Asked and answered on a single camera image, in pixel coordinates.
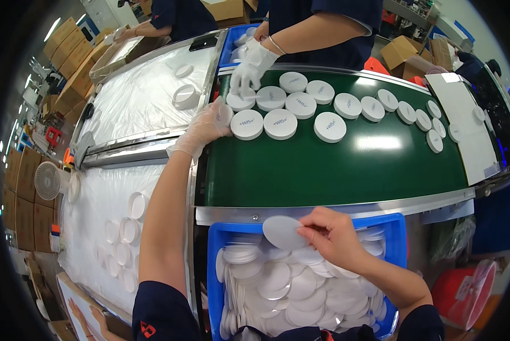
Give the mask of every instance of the smartphone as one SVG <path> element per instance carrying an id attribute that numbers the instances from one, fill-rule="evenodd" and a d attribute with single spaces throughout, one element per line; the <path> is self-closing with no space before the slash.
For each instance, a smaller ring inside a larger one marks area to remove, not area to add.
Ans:
<path id="1" fill-rule="evenodd" d="M 202 38 L 195 40 L 191 47 L 189 48 L 189 51 L 198 51 L 202 49 L 207 49 L 208 47 L 214 47 L 217 45 L 218 39 L 216 37 L 209 37 L 209 38 Z"/>

